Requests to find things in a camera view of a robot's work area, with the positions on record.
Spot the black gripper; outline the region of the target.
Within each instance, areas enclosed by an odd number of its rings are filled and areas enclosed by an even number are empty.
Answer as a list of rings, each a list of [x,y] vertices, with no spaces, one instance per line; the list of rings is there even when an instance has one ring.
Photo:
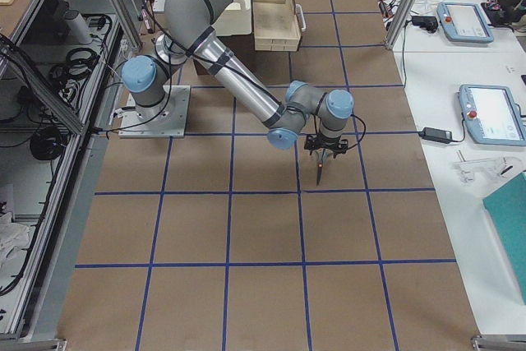
[[[345,154],[348,150],[348,140],[339,137],[328,137],[323,134],[311,134],[306,136],[304,149],[309,151],[309,155],[315,150],[330,150],[333,152],[333,159],[338,155]]]

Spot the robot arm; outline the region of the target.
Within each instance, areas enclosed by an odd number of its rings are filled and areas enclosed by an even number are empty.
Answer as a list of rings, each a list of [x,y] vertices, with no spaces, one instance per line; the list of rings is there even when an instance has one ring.
[[[136,56],[122,67],[122,80],[137,112],[145,120],[159,116],[168,99],[160,75],[171,76],[170,67],[178,68],[193,58],[268,128],[273,146],[291,148],[308,119],[317,117],[320,125],[316,134],[307,136],[305,149],[346,153],[350,146],[342,133],[353,114],[352,95],[346,90],[323,92],[304,81],[293,81],[286,101],[277,100],[217,37],[213,24],[233,1],[165,0],[167,30],[160,41],[164,57],[155,62],[146,55]]]

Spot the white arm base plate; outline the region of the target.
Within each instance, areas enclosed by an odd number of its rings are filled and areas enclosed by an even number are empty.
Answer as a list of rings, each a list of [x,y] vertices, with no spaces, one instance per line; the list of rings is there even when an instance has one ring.
[[[127,107],[131,110],[123,113],[118,135],[121,138],[183,138],[191,87],[164,85],[164,92],[164,100],[151,108],[139,106],[129,94]]]

